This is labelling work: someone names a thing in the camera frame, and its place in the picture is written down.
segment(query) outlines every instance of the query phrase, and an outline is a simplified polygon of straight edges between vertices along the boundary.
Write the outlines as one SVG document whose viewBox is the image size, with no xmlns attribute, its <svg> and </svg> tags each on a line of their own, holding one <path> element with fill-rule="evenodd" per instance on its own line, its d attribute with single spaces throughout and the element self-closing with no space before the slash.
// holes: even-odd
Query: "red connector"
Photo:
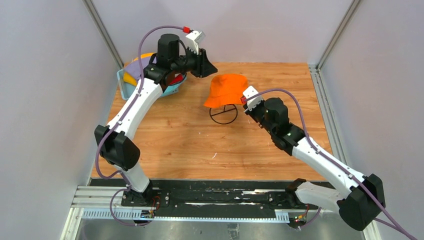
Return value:
<svg viewBox="0 0 424 240">
<path fill-rule="evenodd" d="M 188 26 L 184 26 L 184 27 L 182 28 L 182 31 L 183 31 L 184 33 L 186 33 L 186 34 L 189 34 L 189 33 L 191 32 L 191 30 L 190 30 L 190 28 L 189 28 Z"/>
<path fill-rule="evenodd" d="M 179 83 L 181 83 L 182 81 L 183 81 L 183 75 L 181 75 L 181 74 L 178 74 L 170 83 L 169 83 L 169 85 L 171 86 L 171 85 L 174 85 L 174 84 L 179 84 Z"/>
</svg>

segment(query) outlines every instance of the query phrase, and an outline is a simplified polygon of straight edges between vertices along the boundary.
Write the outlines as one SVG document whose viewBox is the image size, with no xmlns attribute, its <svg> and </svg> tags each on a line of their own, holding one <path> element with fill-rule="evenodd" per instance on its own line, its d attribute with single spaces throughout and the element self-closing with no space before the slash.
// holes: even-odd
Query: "cable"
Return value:
<svg viewBox="0 0 424 240">
<path fill-rule="evenodd" d="M 306 212 L 303 214 L 304 218 L 306 218 L 308 212 L 309 212 L 309 204 L 306 204 Z"/>
<path fill-rule="evenodd" d="M 158 203 L 158 205 L 157 205 L 157 207 L 156 207 L 156 210 L 158 210 L 159 209 L 159 207 L 161 206 L 161 198 L 159 197 L 159 196 L 154 196 L 153 197 L 154 199 L 157 199 L 157 203 Z"/>
<path fill-rule="evenodd" d="M 184 66 L 185 66 L 189 62 L 189 58 L 188 58 L 189 49 L 186 48 L 186 45 L 184 44 L 184 42 L 181 39 L 179 39 L 178 42 L 179 42 L 179 44 L 181 44 L 181 46 L 182 46 L 182 48 L 184 49 L 184 52 L 185 52 L 185 61 L 184 61 Z"/>
<path fill-rule="evenodd" d="M 315 219 L 317 219 L 318 215 L 320 215 L 322 208 L 318 208 L 318 210 L 316 211 L 315 215 L 313 216 L 313 218 L 310 221 L 307 221 L 300 229 L 303 229 L 304 227 L 308 226 L 309 224 L 311 224 L 313 221 L 315 221 Z"/>
<path fill-rule="evenodd" d="M 392 224 L 390 224 L 390 223 L 388 223 L 388 222 L 386 222 L 386 221 L 384 221 L 384 220 L 381 220 L 380 218 L 375 218 L 374 219 L 376 222 L 379 222 L 379 223 L 382 223 L 382 224 L 384 224 L 384 225 L 386 225 L 386 226 L 388 226 L 388 227 L 391 227 L 392 229 L 394 229 L 394 230 L 398 230 L 397 228 L 396 228 L 396 226 L 394 226 L 394 225 L 392 225 Z"/>
<path fill-rule="evenodd" d="M 152 207 L 152 208 L 154 208 L 154 207 L 155 207 L 155 204 L 156 204 L 156 199 L 155 199 L 155 198 L 153 198 L 153 204 L 151 205 L 151 207 Z"/>
<path fill-rule="evenodd" d="M 404 234 L 405 236 L 407 236 L 411 240 L 417 240 L 414 236 L 412 236 L 409 232 L 407 232 L 403 227 L 401 227 L 401 225 L 389 214 L 389 212 L 387 212 L 387 210 L 383 207 L 383 205 L 377 200 L 377 198 L 371 193 L 371 191 L 361 181 L 359 181 L 353 174 L 351 174 L 347 169 L 342 167 L 338 162 L 333 160 L 331 157 L 327 156 L 322 151 L 318 151 L 318 148 L 312 143 L 312 141 L 309 137 L 309 134 L 308 134 L 308 131 L 307 131 L 307 128 L 306 128 L 306 124 L 305 124 L 305 118 L 304 118 L 304 115 L 302 113 L 301 106 L 300 106 L 298 100 L 295 98 L 295 96 L 291 92 L 289 92 L 285 89 L 282 89 L 282 88 L 271 88 L 271 89 L 259 92 L 258 94 L 255 94 L 255 95 L 247 98 L 245 101 L 247 102 L 247 101 L 249 101 L 253 98 L 256 98 L 258 96 L 261 96 L 263 94 L 270 93 L 270 92 L 283 92 L 283 93 L 289 95 L 291 97 L 291 99 L 293 99 L 294 103 L 297 106 L 297 110 L 299 111 L 300 121 L 302 123 L 303 131 L 305 133 L 306 140 L 309 143 L 309 145 L 318 154 L 320 154 L 322 157 L 324 157 L 325 159 L 330 161 L 332 164 L 334 164 L 336 167 L 338 167 L 340 170 L 342 170 L 346 175 L 352 175 L 352 179 L 366 192 L 366 194 L 374 201 L 374 203 L 378 206 L 378 208 L 380 208 L 380 210 L 384 213 L 384 215 L 386 215 L 387 218 L 396 226 L 396 230 L 398 230 L 399 232 L 401 232 L 402 234 Z M 315 215 L 311 219 L 311 221 L 309 221 L 308 223 L 311 223 L 315 219 L 316 216 L 317 215 Z"/>
<path fill-rule="evenodd" d="M 103 173 L 100 171 L 100 166 L 99 166 L 99 156 L 100 156 L 100 150 L 102 149 L 103 144 L 105 144 L 106 139 L 115 131 L 115 129 L 117 129 L 118 127 L 118 123 L 116 123 L 105 135 L 104 137 L 100 140 L 100 142 L 98 143 L 98 147 L 97 147 L 97 151 L 95 152 L 95 161 L 94 161 L 94 165 L 95 165 L 95 170 L 97 171 L 97 174 L 102 178 L 102 179 L 111 179 L 113 178 L 115 175 L 120 174 L 121 171 L 117 170 L 114 173 L 112 173 L 110 176 L 105 176 L 103 175 Z"/>
</svg>

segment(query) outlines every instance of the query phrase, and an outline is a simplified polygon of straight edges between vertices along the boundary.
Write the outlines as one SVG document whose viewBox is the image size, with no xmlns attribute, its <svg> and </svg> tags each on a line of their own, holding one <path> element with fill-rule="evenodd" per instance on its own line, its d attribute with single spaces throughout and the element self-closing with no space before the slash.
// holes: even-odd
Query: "hat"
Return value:
<svg viewBox="0 0 424 240">
<path fill-rule="evenodd" d="M 153 55 L 153 52 L 151 53 L 144 53 L 141 57 L 141 63 L 144 67 L 146 67 L 149 64 L 150 57 Z M 140 78 L 140 74 L 142 72 L 140 71 L 140 63 L 139 58 L 136 57 L 132 60 L 131 63 L 125 63 L 123 66 L 123 77 L 122 80 L 126 83 L 129 83 L 131 85 L 137 86 L 136 79 Z"/>
<path fill-rule="evenodd" d="M 242 105 L 241 97 L 248 88 L 248 79 L 240 74 L 216 75 L 210 82 L 209 97 L 204 106 L 219 108 L 229 104 Z"/>
</svg>

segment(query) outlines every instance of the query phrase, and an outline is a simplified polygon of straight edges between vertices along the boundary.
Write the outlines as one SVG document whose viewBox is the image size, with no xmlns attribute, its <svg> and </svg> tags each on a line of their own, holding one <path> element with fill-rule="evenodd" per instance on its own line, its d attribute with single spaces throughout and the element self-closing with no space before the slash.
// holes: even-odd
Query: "hat stand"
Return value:
<svg viewBox="0 0 424 240">
<path fill-rule="evenodd" d="M 231 108 L 231 109 L 227 109 L 226 110 L 226 107 L 227 106 L 233 106 L 234 108 Z M 233 110 L 235 110 L 235 117 L 234 117 L 233 120 L 231 120 L 229 122 L 219 122 L 219 121 L 216 121 L 213 118 L 213 116 L 220 115 L 220 114 L 223 114 L 223 113 L 226 113 L 226 112 L 229 112 L 229 111 L 233 111 Z M 212 114 L 212 108 L 209 108 L 209 117 L 210 117 L 210 119 L 212 119 L 212 121 L 214 121 L 215 123 L 221 124 L 221 125 L 226 125 L 226 124 L 230 124 L 230 123 L 234 122 L 236 120 L 236 118 L 237 118 L 238 115 L 239 115 L 239 111 L 237 110 L 237 107 L 234 104 L 224 105 L 224 110 L 221 111 L 221 112 L 215 113 L 215 114 Z"/>
</svg>

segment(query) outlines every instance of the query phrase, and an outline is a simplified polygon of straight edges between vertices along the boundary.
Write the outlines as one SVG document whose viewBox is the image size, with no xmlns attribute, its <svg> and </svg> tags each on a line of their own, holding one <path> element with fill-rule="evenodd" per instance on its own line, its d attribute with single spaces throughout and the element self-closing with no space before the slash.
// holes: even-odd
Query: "yellow hat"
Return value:
<svg viewBox="0 0 424 240">
<path fill-rule="evenodd" d="M 219 108 L 229 104 L 242 105 L 243 92 L 248 88 L 248 79 L 240 74 L 221 74 L 210 82 L 209 97 L 203 104 L 208 108 Z"/>
<path fill-rule="evenodd" d="M 142 58 L 142 59 L 144 59 L 144 58 L 150 58 L 151 56 L 153 55 L 153 52 L 150 52 L 150 53 L 144 53 L 144 54 L 142 54 L 140 57 Z M 136 57 L 136 58 L 134 58 L 134 60 L 132 60 L 132 62 L 131 63 L 133 63 L 133 62 L 135 62 L 135 61 L 138 61 L 139 60 L 139 58 L 138 57 Z M 129 83 L 129 84 L 131 84 L 131 85 L 134 85 L 134 86 L 137 86 L 137 81 L 134 79 L 134 77 L 132 77 L 128 72 L 126 72 L 126 71 L 124 71 L 123 72 L 123 77 L 122 77 L 122 80 L 125 82 L 125 83 Z"/>
</svg>

